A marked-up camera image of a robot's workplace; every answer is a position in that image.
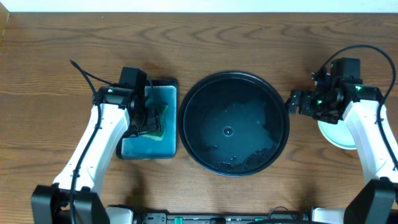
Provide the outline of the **green yellow scrub sponge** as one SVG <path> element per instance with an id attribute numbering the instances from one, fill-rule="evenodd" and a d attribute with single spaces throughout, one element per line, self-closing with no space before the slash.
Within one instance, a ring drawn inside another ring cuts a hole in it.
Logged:
<path id="1" fill-rule="evenodd" d="M 140 135 L 154 141 L 161 141 L 165 136 L 165 114 L 168 106 L 165 104 L 150 104 L 146 111 L 146 121 L 140 128 Z"/>

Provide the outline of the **mint plate top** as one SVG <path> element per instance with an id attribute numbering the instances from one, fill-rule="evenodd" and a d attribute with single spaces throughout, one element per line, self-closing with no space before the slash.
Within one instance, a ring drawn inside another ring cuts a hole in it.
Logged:
<path id="1" fill-rule="evenodd" d="M 318 121 L 318 127 L 323 137 L 332 145 L 341 149 L 356 150 L 354 139 L 342 120 L 337 124 Z"/>

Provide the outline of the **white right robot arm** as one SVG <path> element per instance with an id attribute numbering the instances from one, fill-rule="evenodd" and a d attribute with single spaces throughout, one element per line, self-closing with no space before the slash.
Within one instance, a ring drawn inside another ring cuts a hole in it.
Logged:
<path id="1" fill-rule="evenodd" d="M 346 208 L 314 208 L 314 223 L 387 223 L 397 202 L 397 141 L 381 91 L 358 78 L 318 81 L 315 91 L 294 90 L 287 101 L 298 111 L 330 124 L 342 121 L 359 155 L 364 188 Z"/>

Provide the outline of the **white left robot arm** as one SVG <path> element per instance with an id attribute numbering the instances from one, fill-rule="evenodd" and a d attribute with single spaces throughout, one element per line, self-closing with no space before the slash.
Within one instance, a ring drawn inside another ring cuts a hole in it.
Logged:
<path id="1" fill-rule="evenodd" d="M 157 87 L 103 86 L 93 95 L 90 121 L 71 159 L 51 186 L 36 186 L 35 223 L 133 223 L 134 210 L 104 208 L 100 193 L 105 173 L 124 137 L 159 132 L 159 113 L 151 107 Z"/>

